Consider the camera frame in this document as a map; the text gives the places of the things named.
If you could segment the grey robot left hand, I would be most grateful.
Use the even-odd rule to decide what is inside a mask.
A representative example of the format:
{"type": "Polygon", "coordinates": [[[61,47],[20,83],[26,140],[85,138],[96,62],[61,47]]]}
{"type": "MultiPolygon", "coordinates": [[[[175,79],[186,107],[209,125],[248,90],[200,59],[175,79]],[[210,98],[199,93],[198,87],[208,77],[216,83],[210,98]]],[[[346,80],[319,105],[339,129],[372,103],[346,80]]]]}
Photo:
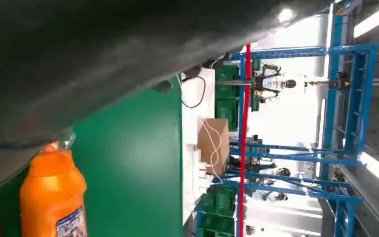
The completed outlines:
{"type": "Polygon", "coordinates": [[[0,186],[75,123],[328,0],[0,0],[0,186]]]}

